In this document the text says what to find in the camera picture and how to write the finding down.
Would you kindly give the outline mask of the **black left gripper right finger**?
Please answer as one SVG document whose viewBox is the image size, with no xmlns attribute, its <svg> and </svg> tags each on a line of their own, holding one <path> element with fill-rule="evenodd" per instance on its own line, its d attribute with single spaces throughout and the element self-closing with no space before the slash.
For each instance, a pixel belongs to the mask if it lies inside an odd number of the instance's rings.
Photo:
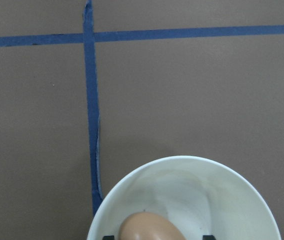
<svg viewBox="0 0 284 240">
<path fill-rule="evenodd" d="M 215 240 L 214 235 L 203 235 L 202 240 Z"/>
</svg>

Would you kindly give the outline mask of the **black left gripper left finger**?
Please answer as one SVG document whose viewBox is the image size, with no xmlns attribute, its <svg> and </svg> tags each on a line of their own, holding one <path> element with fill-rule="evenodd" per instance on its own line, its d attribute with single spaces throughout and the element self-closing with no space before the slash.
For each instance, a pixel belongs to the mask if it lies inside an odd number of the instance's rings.
<svg viewBox="0 0 284 240">
<path fill-rule="evenodd" d="M 102 240 L 115 240 L 114 235 L 105 235 L 102 237 Z"/>
</svg>

